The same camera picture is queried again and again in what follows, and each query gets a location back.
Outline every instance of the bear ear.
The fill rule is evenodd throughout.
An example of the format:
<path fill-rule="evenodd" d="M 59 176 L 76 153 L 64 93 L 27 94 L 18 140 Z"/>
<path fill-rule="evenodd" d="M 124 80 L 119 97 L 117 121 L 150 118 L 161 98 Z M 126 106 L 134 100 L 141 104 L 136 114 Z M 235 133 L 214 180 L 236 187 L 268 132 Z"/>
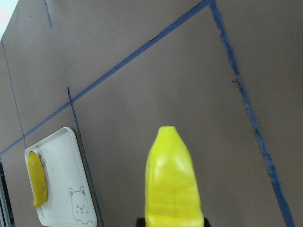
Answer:
<path fill-rule="evenodd" d="M 74 194 L 74 190 L 72 188 L 69 188 L 68 193 L 70 195 L 70 197 L 72 197 L 72 195 Z"/>
<path fill-rule="evenodd" d="M 83 195 L 85 195 L 85 196 L 86 196 L 85 191 L 84 191 L 84 187 L 83 187 L 83 186 L 82 186 L 82 187 L 80 187 L 80 192 L 81 192 Z"/>

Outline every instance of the blue tape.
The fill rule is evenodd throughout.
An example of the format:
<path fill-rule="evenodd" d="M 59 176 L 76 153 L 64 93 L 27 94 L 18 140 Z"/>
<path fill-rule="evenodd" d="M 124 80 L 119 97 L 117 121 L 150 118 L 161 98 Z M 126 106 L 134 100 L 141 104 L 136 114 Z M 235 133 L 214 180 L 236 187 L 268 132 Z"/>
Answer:
<path fill-rule="evenodd" d="M 17 105 L 17 101 L 16 101 L 16 96 L 15 96 L 15 90 L 14 90 L 14 86 L 13 86 L 13 81 L 11 79 L 11 73 L 10 73 L 10 69 L 9 69 L 9 61 L 8 61 L 7 56 L 6 56 L 6 50 L 5 50 L 5 47 L 4 47 L 3 40 L 1 40 L 1 44 L 2 44 L 2 48 L 3 48 L 3 52 L 4 52 L 6 66 L 8 68 L 10 86 L 11 86 L 11 90 L 12 90 L 12 93 L 13 93 L 13 96 L 14 96 L 14 101 L 15 101 L 15 106 L 16 106 L 16 110 L 17 110 L 17 115 L 18 115 L 18 119 L 19 119 L 19 124 L 20 124 L 20 128 L 21 128 L 21 132 L 22 132 L 22 138 L 23 138 L 23 142 L 24 142 L 24 147 L 27 148 L 27 143 L 25 141 L 23 127 L 22 127 L 21 118 L 20 118 L 20 114 L 19 114 L 19 109 L 18 109 L 18 105 Z"/>
<path fill-rule="evenodd" d="M 279 207 L 280 207 L 281 213 L 284 218 L 284 222 L 286 223 L 287 227 L 294 227 L 293 217 L 292 217 L 291 211 L 289 209 L 289 206 L 287 204 L 286 198 L 284 196 L 275 164 L 268 151 L 264 136 L 262 135 L 261 130 L 259 128 L 259 122 L 254 114 L 252 105 L 250 103 L 250 98 L 249 98 L 248 92 L 241 81 L 239 67 L 238 67 L 238 64 L 237 64 L 237 61 L 236 61 L 236 58 L 234 55 L 234 51 L 233 51 L 232 46 L 227 37 L 220 11 L 214 0 L 209 0 L 209 5 L 212 10 L 214 20 L 215 20 L 218 28 L 221 31 L 221 40 L 225 46 L 225 49 L 226 49 L 226 52 L 228 55 L 228 59 L 229 59 L 229 63 L 231 65 L 232 69 L 234 70 L 236 82 L 238 83 L 240 93 L 243 96 L 244 105 L 246 107 L 247 114 L 251 120 L 251 124 L 252 124 L 253 128 L 255 129 L 256 137 L 259 141 L 260 151 L 263 154 L 263 157 L 265 159 L 266 166 L 267 166 L 267 172 L 268 172 L 268 175 L 270 176 L 271 184 L 274 188 L 276 198 L 278 200 Z"/>
<path fill-rule="evenodd" d="M 157 43 L 159 40 L 167 36 L 169 33 L 171 33 L 173 30 L 175 30 L 177 27 L 182 25 L 184 22 L 186 22 L 188 19 L 193 17 L 196 13 L 198 13 L 200 10 L 205 8 L 207 6 L 208 2 L 207 0 L 203 0 L 200 3 L 198 3 L 195 7 L 193 7 L 191 10 L 183 14 L 181 17 L 179 17 L 176 21 L 174 21 L 172 24 L 170 24 L 168 27 L 166 27 L 164 30 L 162 30 L 156 37 L 151 39 L 150 41 L 146 42 L 143 46 L 138 48 L 136 51 L 134 51 L 132 54 L 130 54 L 128 57 L 126 57 L 124 60 L 122 60 L 120 63 L 118 63 L 115 67 L 113 67 L 111 70 L 106 72 L 103 76 L 98 78 L 95 82 L 93 82 L 91 85 L 89 85 L 87 88 L 85 88 L 83 91 L 78 93 L 74 98 L 74 102 L 77 101 L 79 98 L 84 96 L 86 93 L 88 93 L 90 90 L 92 90 L 95 86 L 103 82 L 105 79 L 113 75 L 115 72 L 117 72 L 119 69 L 121 69 L 123 66 L 131 62 L 133 59 L 138 57 L 141 53 L 149 49 L 151 46 L 153 46 L 155 43 Z"/>
<path fill-rule="evenodd" d="M 48 9 L 48 5 L 47 5 L 46 0 L 44 0 L 44 3 L 45 3 L 46 12 L 47 12 L 47 17 L 48 17 L 49 26 L 50 26 L 50 27 L 53 27 L 51 15 L 50 15 L 50 13 L 49 13 L 49 9 Z"/>
<path fill-rule="evenodd" d="M 91 85 L 89 85 L 87 88 L 85 88 L 83 91 L 78 93 L 74 98 L 73 102 L 77 101 L 79 98 L 84 96 L 86 93 L 88 93 L 90 90 L 92 90 L 94 87 L 96 87 L 98 84 L 103 82 L 105 79 L 113 75 L 115 72 L 117 72 L 119 69 L 121 69 L 123 66 L 125 66 L 127 63 L 132 61 L 134 58 L 139 56 L 141 53 L 146 51 L 148 48 L 153 46 L 155 43 L 157 43 L 159 40 L 167 36 L 170 32 L 175 30 L 177 27 L 179 27 L 181 24 L 186 22 L 188 19 L 190 19 L 192 16 L 194 16 L 196 13 L 198 13 L 200 10 L 205 8 L 208 4 L 207 0 L 203 0 L 200 3 L 198 3 L 195 7 L 193 7 L 191 10 L 189 10 L 187 13 L 183 14 L 181 17 L 179 17 L 175 22 L 170 24 L 168 27 L 166 27 L 164 30 L 162 30 L 159 35 L 145 43 L 143 46 L 141 46 L 139 49 L 137 49 L 135 52 L 130 54 L 128 57 L 126 57 L 124 60 L 122 60 L 119 64 L 117 64 L 115 67 L 113 67 L 111 70 L 109 70 L 107 73 L 105 73 L 103 76 L 101 76 L 99 79 L 97 79 L 95 82 L 93 82 Z M 52 113 L 49 117 L 45 118 L 42 122 L 40 122 L 37 126 L 32 128 L 29 132 L 24 134 L 24 136 L 28 136 L 29 134 L 33 133 L 35 130 L 40 128 L 42 125 L 47 123 L 50 119 L 54 118 L 58 113 L 60 113 L 62 110 L 64 110 L 66 107 L 68 107 L 70 103 L 66 103 L 65 105 L 61 106 L 58 110 L 56 110 L 54 113 Z M 10 148 L 12 148 L 16 142 L 13 144 L 9 145 L 7 148 L 5 148 L 0 154 L 5 153 L 8 151 Z"/>
<path fill-rule="evenodd" d="M 17 143 L 19 143 L 21 140 L 23 140 L 23 136 L 20 137 L 18 140 L 13 142 L 11 145 L 9 145 L 7 148 L 5 148 L 3 151 L 1 151 L 0 156 L 3 155 L 5 152 L 7 152 L 9 149 L 11 149 L 13 146 L 15 146 Z"/>
<path fill-rule="evenodd" d="M 71 93 L 70 93 L 69 87 L 67 87 L 67 93 L 68 93 L 68 98 L 69 98 L 70 104 L 71 104 L 72 114 L 73 114 L 74 120 L 76 122 L 76 127 L 77 127 L 77 131 L 78 131 L 80 145 L 81 145 L 81 148 L 82 148 L 82 151 L 83 151 L 83 156 L 84 156 L 84 159 L 85 159 L 86 168 L 87 168 L 87 171 L 88 171 L 88 174 L 89 174 L 89 179 L 90 179 L 90 182 L 91 182 L 91 186 L 92 186 L 92 189 L 93 189 L 93 194 L 94 194 L 95 201 L 96 201 L 96 204 L 97 204 L 98 213 L 99 213 L 99 216 L 100 216 L 100 219 L 101 219 L 101 224 L 102 224 L 102 227 L 104 227 L 105 226 L 104 225 L 104 220 L 103 220 L 103 216 L 102 216 L 99 200 L 98 200 L 98 197 L 97 197 L 97 193 L 96 193 L 96 190 L 95 190 L 95 185 L 94 185 L 94 182 L 93 182 L 93 177 L 91 175 L 91 171 L 90 171 L 90 167 L 89 167 L 89 161 L 88 161 L 88 159 L 86 157 L 86 152 L 85 152 L 85 148 L 84 148 L 83 141 L 82 141 L 81 131 L 80 131 L 80 127 L 79 127 L 77 115 L 76 115 L 76 112 L 75 112 L 73 100 L 71 98 Z"/>

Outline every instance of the white tray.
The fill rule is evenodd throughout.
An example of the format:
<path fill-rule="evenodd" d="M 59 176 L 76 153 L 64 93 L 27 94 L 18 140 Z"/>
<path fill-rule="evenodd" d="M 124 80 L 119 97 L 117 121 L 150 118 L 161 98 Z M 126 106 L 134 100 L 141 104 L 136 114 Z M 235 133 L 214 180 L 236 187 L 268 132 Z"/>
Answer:
<path fill-rule="evenodd" d="M 48 189 L 46 203 L 37 208 L 41 224 L 96 227 L 96 213 L 74 132 L 70 128 L 62 128 L 27 148 L 26 164 L 30 151 L 42 160 Z"/>

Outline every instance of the toy banana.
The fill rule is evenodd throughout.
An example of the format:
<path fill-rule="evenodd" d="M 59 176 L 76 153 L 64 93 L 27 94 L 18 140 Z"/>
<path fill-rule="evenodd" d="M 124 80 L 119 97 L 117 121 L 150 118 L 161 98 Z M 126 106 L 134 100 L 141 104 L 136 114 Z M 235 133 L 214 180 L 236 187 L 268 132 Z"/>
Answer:
<path fill-rule="evenodd" d="M 174 126 L 163 126 L 147 158 L 147 227 L 203 227 L 192 160 Z"/>
<path fill-rule="evenodd" d="M 42 163 L 34 152 L 28 154 L 27 163 L 34 194 L 32 204 L 34 207 L 41 207 L 47 200 L 47 185 Z"/>

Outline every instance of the bear face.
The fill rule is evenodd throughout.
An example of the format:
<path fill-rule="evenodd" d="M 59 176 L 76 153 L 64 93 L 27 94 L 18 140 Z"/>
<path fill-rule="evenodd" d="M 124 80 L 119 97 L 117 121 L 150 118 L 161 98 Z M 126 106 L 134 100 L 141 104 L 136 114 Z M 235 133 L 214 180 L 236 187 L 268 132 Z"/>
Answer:
<path fill-rule="evenodd" d="M 72 214 L 78 224 L 92 225 L 93 221 L 90 214 L 89 204 L 86 198 L 84 187 L 80 187 L 80 191 L 69 189 L 71 198 Z"/>

